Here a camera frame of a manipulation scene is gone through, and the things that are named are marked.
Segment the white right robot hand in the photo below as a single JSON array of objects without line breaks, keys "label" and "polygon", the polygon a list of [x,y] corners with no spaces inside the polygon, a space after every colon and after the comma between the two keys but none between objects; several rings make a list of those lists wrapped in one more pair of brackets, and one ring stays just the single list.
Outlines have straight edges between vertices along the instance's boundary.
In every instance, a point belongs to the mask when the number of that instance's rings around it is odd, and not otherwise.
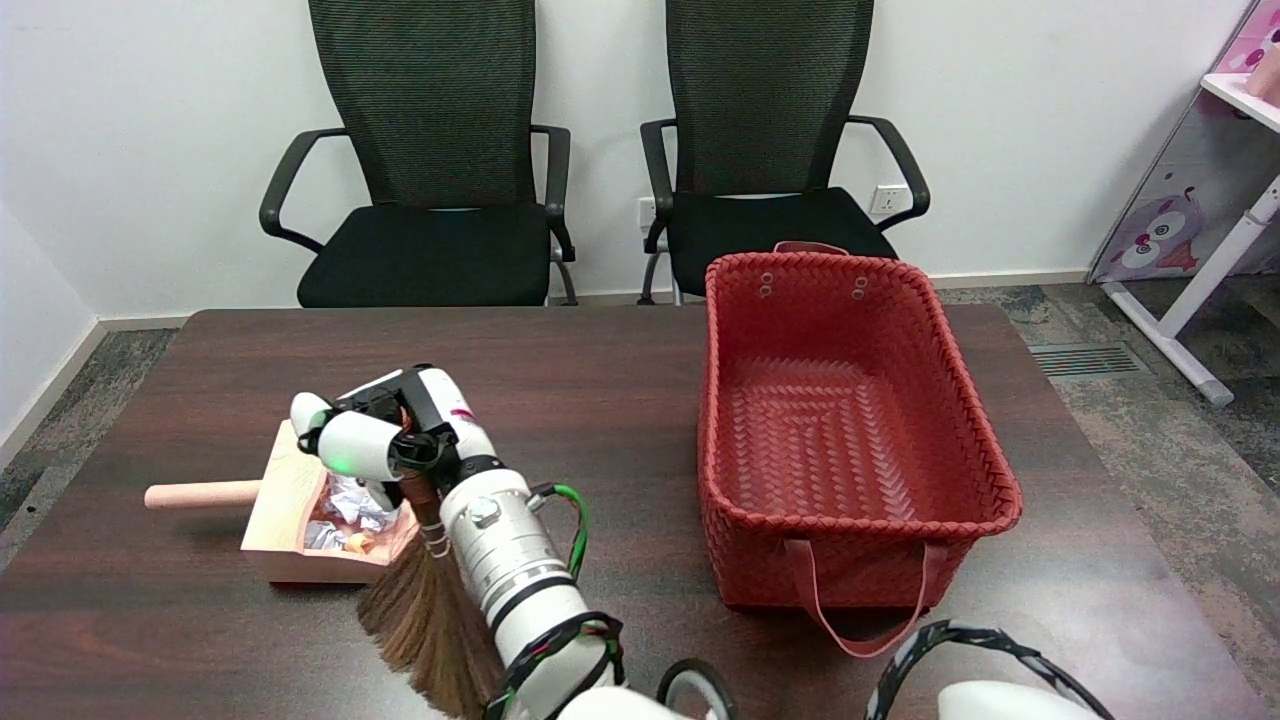
[{"label": "white right robot hand", "polygon": [[297,393],[289,420],[301,452],[357,480],[383,511],[398,509],[413,487],[444,498],[504,466],[460,387],[431,364],[394,370],[335,400]]}]

